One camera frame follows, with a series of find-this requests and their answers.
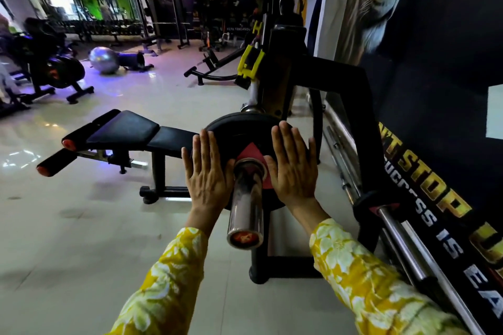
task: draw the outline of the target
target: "person in black shirt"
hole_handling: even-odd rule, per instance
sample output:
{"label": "person in black shirt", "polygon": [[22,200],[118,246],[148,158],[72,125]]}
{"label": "person in black shirt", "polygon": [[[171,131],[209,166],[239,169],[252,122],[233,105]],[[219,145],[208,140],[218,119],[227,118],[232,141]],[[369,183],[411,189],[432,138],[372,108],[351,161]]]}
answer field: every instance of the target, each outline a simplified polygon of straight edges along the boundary
{"label": "person in black shirt", "polygon": [[280,16],[276,19],[275,25],[294,25],[304,27],[302,16],[293,12],[295,0],[280,0]]}

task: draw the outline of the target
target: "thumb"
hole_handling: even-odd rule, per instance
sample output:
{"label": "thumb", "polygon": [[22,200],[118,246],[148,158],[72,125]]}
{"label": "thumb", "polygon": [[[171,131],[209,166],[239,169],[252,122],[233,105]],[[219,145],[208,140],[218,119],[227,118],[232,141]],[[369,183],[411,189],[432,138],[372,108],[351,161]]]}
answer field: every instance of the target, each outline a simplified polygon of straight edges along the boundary
{"label": "thumb", "polygon": [[227,165],[225,166],[225,185],[227,188],[234,188],[234,164],[236,159],[229,159]]}
{"label": "thumb", "polygon": [[267,163],[267,168],[269,169],[269,175],[271,175],[271,183],[274,188],[278,185],[278,164],[270,155],[265,155],[264,159]]}

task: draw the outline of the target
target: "sleeve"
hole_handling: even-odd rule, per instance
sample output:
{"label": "sleeve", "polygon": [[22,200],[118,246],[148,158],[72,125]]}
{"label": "sleeve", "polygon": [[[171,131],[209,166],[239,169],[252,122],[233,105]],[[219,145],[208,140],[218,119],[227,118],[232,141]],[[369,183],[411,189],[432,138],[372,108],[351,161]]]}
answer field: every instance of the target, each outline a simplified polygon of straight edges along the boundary
{"label": "sleeve", "polygon": [[207,249],[208,238],[201,230],[181,229],[126,301],[109,334],[186,334]]}
{"label": "sleeve", "polygon": [[468,334],[459,320],[400,280],[397,271],[375,257],[333,219],[311,234],[317,268],[336,296],[356,316],[360,333]]}

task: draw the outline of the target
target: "red triangle on weight plate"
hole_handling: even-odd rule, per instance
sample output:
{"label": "red triangle on weight plate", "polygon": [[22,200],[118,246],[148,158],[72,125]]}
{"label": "red triangle on weight plate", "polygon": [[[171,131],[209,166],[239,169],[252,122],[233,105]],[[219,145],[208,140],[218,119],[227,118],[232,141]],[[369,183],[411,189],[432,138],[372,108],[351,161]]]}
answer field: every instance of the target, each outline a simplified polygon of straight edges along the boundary
{"label": "red triangle on weight plate", "polygon": [[264,156],[260,152],[259,148],[255,145],[255,143],[250,143],[236,158],[236,161],[244,158],[253,158],[261,162],[267,170],[267,177],[262,182],[263,189],[272,189],[273,185],[271,184],[271,173],[269,172],[269,168],[267,167],[266,160]]}

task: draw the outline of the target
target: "finger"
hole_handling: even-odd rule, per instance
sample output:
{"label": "finger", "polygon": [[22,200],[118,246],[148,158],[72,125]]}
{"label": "finger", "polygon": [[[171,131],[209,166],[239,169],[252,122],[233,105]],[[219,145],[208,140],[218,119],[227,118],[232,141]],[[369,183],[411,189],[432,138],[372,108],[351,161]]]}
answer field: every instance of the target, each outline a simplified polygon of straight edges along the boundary
{"label": "finger", "polygon": [[312,167],[318,167],[318,157],[316,156],[316,141],[309,138],[309,163]]}
{"label": "finger", "polygon": [[271,135],[273,136],[273,148],[276,154],[276,159],[278,159],[278,164],[287,164],[288,159],[285,154],[285,147],[283,146],[283,140],[281,139],[280,128],[274,126],[271,129]]}
{"label": "finger", "polygon": [[189,151],[185,147],[182,147],[182,159],[184,161],[185,166],[185,177],[188,180],[192,177],[192,174],[194,173],[194,165],[190,160]]}
{"label": "finger", "polygon": [[297,149],[295,148],[295,142],[292,138],[292,132],[286,121],[280,122],[280,130],[281,136],[283,137],[283,145],[285,146],[285,152],[288,158],[288,162],[297,163]]}
{"label": "finger", "polygon": [[271,184],[273,188],[276,189],[278,186],[278,164],[274,161],[273,157],[270,155],[264,156],[267,163],[267,169],[269,170],[269,175],[271,175]]}
{"label": "finger", "polygon": [[225,166],[225,185],[227,186],[227,190],[234,188],[234,164],[236,164],[236,160],[229,159]]}
{"label": "finger", "polygon": [[199,137],[201,138],[201,170],[210,171],[210,141],[208,138],[208,132],[204,129],[201,130]]}
{"label": "finger", "polygon": [[220,153],[218,151],[217,139],[212,131],[208,132],[208,137],[210,138],[210,160],[212,168],[220,168]]}
{"label": "finger", "polygon": [[201,139],[199,135],[192,138],[192,162],[194,163],[194,173],[201,172]]}
{"label": "finger", "polygon": [[298,128],[294,127],[292,129],[293,141],[295,142],[295,148],[297,149],[297,156],[299,157],[299,163],[306,163],[306,144],[304,139],[300,135]]}

